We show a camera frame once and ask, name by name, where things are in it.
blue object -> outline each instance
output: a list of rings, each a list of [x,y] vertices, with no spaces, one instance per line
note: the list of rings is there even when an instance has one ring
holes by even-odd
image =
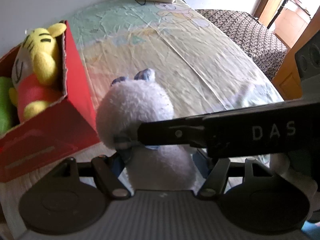
[[[115,80],[113,80],[113,82],[111,83],[111,86],[118,83],[118,82],[126,81],[127,79],[128,79],[128,77],[118,77]]]
[[[149,81],[151,76],[154,76],[154,70],[147,68],[145,70],[141,70],[139,71],[135,76],[134,76],[134,80],[146,80]]]
[[[320,240],[320,227],[306,221],[302,227],[302,232],[313,240]]]
[[[197,151],[192,155],[192,160],[201,173],[202,177],[206,179],[211,172],[208,167],[207,159]]]
[[[124,168],[125,168],[125,163],[124,163],[122,157],[118,156],[113,161],[113,164],[111,166],[111,171],[118,178],[120,176],[121,172],[124,170]]]

stuffed animal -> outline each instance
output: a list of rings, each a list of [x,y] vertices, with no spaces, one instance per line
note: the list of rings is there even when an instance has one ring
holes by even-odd
[[[17,119],[17,110],[9,98],[9,89],[12,87],[11,78],[0,77],[0,136],[12,128]]]
[[[172,119],[172,103],[155,82],[151,69],[129,80],[120,77],[98,107],[96,125],[101,141],[116,149],[133,189],[195,190],[196,167],[190,153],[177,145],[146,147],[137,142],[142,122]]]
[[[11,102],[18,108],[20,122],[44,111],[58,100],[57,79],[61,73],[61,56],[56,37],[66,30],[56,23],[48,29],[37,28],[26,36],[12,68],[9,90]]]

green plush toy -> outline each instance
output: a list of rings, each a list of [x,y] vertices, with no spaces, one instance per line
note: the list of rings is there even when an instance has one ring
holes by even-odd
[[[16,123],[17,110],[9,98],[9,89],[12,87],[11,78],[0,77],[0,136]]]

bed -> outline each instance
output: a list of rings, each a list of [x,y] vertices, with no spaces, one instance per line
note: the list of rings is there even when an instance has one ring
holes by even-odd
[[[133,0],[106,1],[65,19],[83,61],[95,108],[116,77],[133,77],[145,68],[156,71],[156,81],[168,92],[175,117],[283,100],[228,36],[182,0],[144,6]],[[85,162],[113,153],[97,144],[74,156]],[[25,231],[18,213],[19,198],[56,164],[0,184],[0,201],[15,239]]]
[[[246,12],[197,10],[232,39],[272,81],[287,47],[263,24]]]

text das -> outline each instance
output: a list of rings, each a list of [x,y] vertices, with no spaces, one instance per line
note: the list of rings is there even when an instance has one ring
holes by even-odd
[[[289,121],[287,122],[286,125],[286,130],[285,134],[280,134],[279,129],[277,125],[274,123],[272,125],[271,130],[266,131],[265,129],[263,130],[261,126],[253,126],[252,127],[252,138],[254,141],[259,141],[262,138],[265,138],[265,136],[268,136],[270,139],[273,137],[278,137],[280,136],[293,136],[296,133],[296,128],[294,126],[294,121]]]

